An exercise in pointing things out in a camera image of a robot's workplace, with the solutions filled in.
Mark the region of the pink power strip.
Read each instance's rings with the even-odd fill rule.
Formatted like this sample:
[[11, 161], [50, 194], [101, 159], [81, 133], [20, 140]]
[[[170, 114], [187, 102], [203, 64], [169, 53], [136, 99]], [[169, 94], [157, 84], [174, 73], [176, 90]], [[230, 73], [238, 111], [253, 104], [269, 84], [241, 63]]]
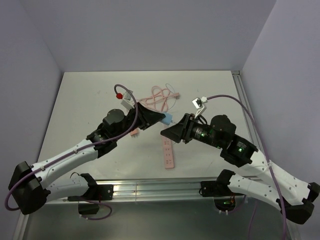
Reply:
[[164, 136], [162, 136], [161, 138], [162, 138], [164, 168], [166, 170], [173, 169], [175, 167], [175, 164], [174, 164], [172, 141]]

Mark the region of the blue charger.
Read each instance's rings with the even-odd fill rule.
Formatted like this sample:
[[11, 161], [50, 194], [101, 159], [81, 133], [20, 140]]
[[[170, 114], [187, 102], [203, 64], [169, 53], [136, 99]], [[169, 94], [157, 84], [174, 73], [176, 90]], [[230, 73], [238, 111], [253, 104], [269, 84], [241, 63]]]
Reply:
[[163, 114], [165, 115], [165, 117], [160, 122], [166, 126], [170, 125], [173, 120], [173, 116], [167, 112], [164, 112]]

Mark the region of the orange pink charger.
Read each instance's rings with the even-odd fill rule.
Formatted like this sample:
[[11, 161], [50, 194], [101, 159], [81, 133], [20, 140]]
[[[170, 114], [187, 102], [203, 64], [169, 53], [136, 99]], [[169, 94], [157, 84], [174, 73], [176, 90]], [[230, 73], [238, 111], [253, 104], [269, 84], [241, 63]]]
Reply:
[[130, 132], [130, 136], [135, 138], [139, 135], [139, 133], [140, 133], [139, 129], [136, 128], [135, 130]]

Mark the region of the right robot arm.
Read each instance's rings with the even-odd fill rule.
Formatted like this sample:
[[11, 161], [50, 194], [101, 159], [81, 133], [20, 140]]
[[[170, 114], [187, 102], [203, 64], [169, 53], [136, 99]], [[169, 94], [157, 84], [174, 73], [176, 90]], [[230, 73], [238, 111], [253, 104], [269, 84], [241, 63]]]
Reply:
[[320, 186], [315, 182], [302, 181], [276, 164], [267, 162], [254, 144], [235, 131], [236, 126], [226, 115], [216, 115], [210, 124], [202, 124], [195, 120], [193, 114], [186, 113], [180, 122], [160, 134], [175, 143], [187, 144], [196, 140], [220, 149], [220, 157], [227, 163], [260, 179], [257, 182], [224, 169], [216, 180], [201, 182], [203, 197], [247, 195], [275, 207], [289, 221], [305, 224], [313, 213], [313, 202], [320, 194]]

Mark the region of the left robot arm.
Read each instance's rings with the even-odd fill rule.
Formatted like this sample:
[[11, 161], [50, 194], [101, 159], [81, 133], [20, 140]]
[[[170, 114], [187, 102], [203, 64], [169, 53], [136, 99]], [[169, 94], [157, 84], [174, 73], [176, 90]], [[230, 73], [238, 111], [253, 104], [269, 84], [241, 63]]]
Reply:
[[32, 165], [25, 161], [18, 164], [8, 186], [8, 194], [17, 203], [17, 210], [24, 215], [61, 198], [91, 200], [98, 194], [99, 187], [90, 174], [82, 173], [63, 181], [58, 179], [78, 166], [111, 152], [117, 147], [117, 141], [131, 131], [137, 128], [146, 130], [165, 117], [165, 114], [147, 109], [140, 103], [128, 113], [112, 109], [96, 130], [71, 149]]

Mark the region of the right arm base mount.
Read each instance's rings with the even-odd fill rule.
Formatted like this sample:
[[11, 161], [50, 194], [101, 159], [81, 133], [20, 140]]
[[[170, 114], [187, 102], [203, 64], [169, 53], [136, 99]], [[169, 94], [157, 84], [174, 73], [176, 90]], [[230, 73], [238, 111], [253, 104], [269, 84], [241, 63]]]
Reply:
[[204, 198], [214, 198], [214, 206], [225, 213], [235, 211], [247, 200], [245, 195], [232, 192], [216, 180], [201, 181], [198, 193]]

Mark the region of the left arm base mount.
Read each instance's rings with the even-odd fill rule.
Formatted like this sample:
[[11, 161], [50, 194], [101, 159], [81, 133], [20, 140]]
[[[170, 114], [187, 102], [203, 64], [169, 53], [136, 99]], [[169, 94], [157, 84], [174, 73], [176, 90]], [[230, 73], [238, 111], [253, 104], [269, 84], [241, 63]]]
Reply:
[[[81, 196], [68, 196], [68, 202], [78, 202], [78, 213], [82, 218], [98, 221], [111, 216], [113, 209], [105, 201], [113, 199], [114, 186], [112, 184], [98, 184], [90, 187]], [[104, 216], [97, 217], [100, 210], [108, 209]]]

